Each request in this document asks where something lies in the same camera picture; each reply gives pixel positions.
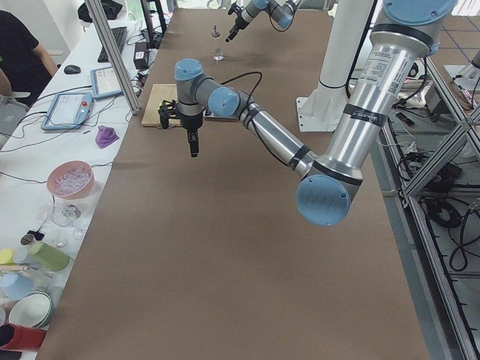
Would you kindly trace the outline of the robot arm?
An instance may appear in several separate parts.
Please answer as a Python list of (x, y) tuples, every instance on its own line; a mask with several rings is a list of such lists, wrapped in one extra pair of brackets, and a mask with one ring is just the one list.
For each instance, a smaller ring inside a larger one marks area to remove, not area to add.
[(250, 1), (242, 7), (233, 3), (227, 13), (228, 15), (235, 14), (236, 18), (225, 41), (227, 43), (232, 41), (241, 30), (245, 30), (261, 13), (268, 15), (269, 21), (276, 31), (285, 32), (292, 25), (300, 4), (301, 1), (285, 1), (284, 4), (279, 4), (277, 1), (259, 0)]
[(433, 55), (453, 1), (386, 1), (370, 34), (372, 50), (358, 78), (327, 151), (311, 149), (254, 101), (251, 94), (226, 87), (203, 71), (194, 58), (175, 65), (175, 112), (187, 132), (190, 154), (199, 152), (203, 113), (236, 118), (271, 155), (301, 177), (296, 204), (313, 224), (331, 226), (348, 214), (363, 181), (362, 165), (386, 123), (398, 93), (419, 58)]

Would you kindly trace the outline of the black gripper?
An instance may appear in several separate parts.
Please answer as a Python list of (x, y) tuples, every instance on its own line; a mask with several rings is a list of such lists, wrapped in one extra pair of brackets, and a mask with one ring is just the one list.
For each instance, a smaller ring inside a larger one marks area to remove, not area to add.
[(162, 100), (157, 108), (157, 113), (159, 115), (160, 128), (166, 130), (169, 128), (178, 128), (180, 126), (176, 100)]
[(249, 22), (247, 21), (248, 13), (246, 12), (246, 8), (244, 6), (237, 5), (236, 2), (230, 5), (227, 14), (229, 16), (233, 14), (236, 15), (234, 25), (229, 30), (228, 36), (225, 39), (226, 42), (230, 42), (236, 37), (239, 30), (243, 30), (248, 26)]

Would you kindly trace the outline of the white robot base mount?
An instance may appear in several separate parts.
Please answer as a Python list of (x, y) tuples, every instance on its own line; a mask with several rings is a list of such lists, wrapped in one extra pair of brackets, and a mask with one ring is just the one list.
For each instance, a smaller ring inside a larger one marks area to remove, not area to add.
[(317, 87), (296, 99), (299, 130), (332, 132), (338, 126), (350, 83), (363, 70), (372, 50), (369, 40), (381, 1), (338, 1)]

